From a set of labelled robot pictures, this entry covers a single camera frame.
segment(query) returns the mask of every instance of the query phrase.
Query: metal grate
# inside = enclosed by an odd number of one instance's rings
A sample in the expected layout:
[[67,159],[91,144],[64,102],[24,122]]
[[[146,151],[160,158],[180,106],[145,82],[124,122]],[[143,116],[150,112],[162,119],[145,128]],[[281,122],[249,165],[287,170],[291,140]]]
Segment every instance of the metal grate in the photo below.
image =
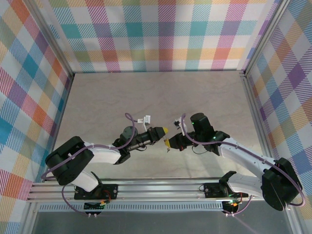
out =
[[[77,210],[83,210],[83,203],[72,204]],[[113,202],[106,205],[104,211],[129,211],[129,212],[181,212],[181,211],[221,211],[221,201],[201,202]],[[64,203],[43,203],[39,212],[70,212]]]

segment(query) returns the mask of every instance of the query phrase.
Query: robotic arm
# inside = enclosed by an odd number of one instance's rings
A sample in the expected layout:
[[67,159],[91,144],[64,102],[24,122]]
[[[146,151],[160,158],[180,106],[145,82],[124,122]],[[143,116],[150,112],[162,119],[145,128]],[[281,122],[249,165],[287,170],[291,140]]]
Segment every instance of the robotic arm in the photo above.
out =
[[[219,183],[203,184],[204,190],[202,192],[205,193],[206,198],[235,197],[237,193],[243,193],[245,197],[255,195],[263,197],[274,209],[282,211],[299,194],[298,188],[302,189],[289,161],[284,158],[274,160],[247,150],[228,134],[215,131],[203,113],[191,116],[193,132],[187,133],[183,120],[182,123],[179,121],[176,121],[175,125],[182,128],[182,133],[165,140],[168,147],[183,151],[188,146],[197,147],[201,142],[211,142],[211,144],[203,145],[207,151],[229,158],[255,175],[246,176],[230,171],[220,179]],[[132,132],[132,127],[125,128],[120,138],[112,144],[112,147],[124,145],[130,139]],[[120,150],[93,148],[92,144],[75,136],[53,151],[45,162],[49,168],[53,168],[82,148],[91,146],[90,149],[81,151],[74,159],[58,167],[52,173],[59,185],[69,183],[75,185],[74,198],[77,200],[116,199],[118,185],[102,184],[94,173],[90,175],[83,170],[86,165],[104,162],[114,165],[121,164],[130,158],[131,151],[144,148],[146,145],[153,145],[167,133],[168,130],[162,127],[149,128],[141,134],[138,134],[137,129],[135,129],[131,142]],[[295,182],[297,188],[290,182],[289,178]]]

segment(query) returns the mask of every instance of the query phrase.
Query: colorful checkered backdrop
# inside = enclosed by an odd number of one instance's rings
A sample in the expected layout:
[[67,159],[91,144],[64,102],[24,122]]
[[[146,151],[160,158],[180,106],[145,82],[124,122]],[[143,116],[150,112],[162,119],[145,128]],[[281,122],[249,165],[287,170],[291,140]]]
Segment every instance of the colorful checkered backdrop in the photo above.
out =
[[70,80],[22,0],[0,0],[0,234],[15,234]]
[[312,231],[312,0],[293,0],[250,77],[274,157],[290,160]]
[[237,69],[278,1],[36,0],[76,72]]

